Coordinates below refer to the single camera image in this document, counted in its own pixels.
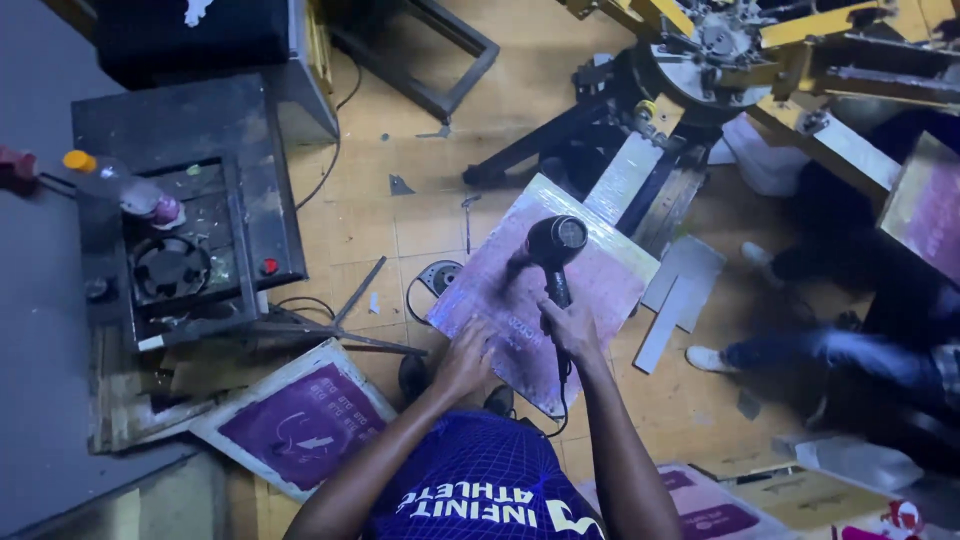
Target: fan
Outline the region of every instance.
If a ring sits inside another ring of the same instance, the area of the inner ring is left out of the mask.
[[[133,250],[133,278],[151,299],[194,294],[209,275],[209,255],[180,236],[145,240]]]

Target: hand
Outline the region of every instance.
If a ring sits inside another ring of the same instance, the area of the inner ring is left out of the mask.
[[[546,297],[537,301],[537,307],[547,321],[544,331],[573,358],[577,368],[586,369],[599,363],[606,370],[607,362],[600,350],[593,310],[586,300],[587,293],[573,286],[573,283],[569,286],[573,302],[567,309],[560,309]]]
[[[486,319],[473,315],[464,325],[440,363],[433,386],[454,404],[483,386],[490,377],[493,347],[486,351],[493,327]]]

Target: orange bottle cap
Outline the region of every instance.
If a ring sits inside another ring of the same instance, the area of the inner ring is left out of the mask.
[[[71,150],[63,156],[63,164],[75,171],[92,173],[97,168],[97,159],[83,150]]]

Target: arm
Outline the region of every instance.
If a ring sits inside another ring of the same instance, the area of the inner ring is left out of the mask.
[[[673,499],[636,434],[620,391],[600,351],[593,313],[577,294],[560,309],[538,303],[550,334],[573,358],[584,385],[593,446],[593,473],[604,521],[612,538],[682,538]]]
[[[491,335],[474,316],[450,345],[434,383],[317,489],[283,538],[357,538],[380,492],[434,422],[486,379],[492,351],[483,348]]]

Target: jeans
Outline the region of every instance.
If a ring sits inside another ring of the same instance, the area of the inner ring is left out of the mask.
[[[756,371],[787,367],[798,357],[813,358],[827,367],[856,366],[931,404],[942,404],[943,379],[933,357],[909,351],[882,337],[852,331],[767,334],[734,343],[724,351],[731,366]]]

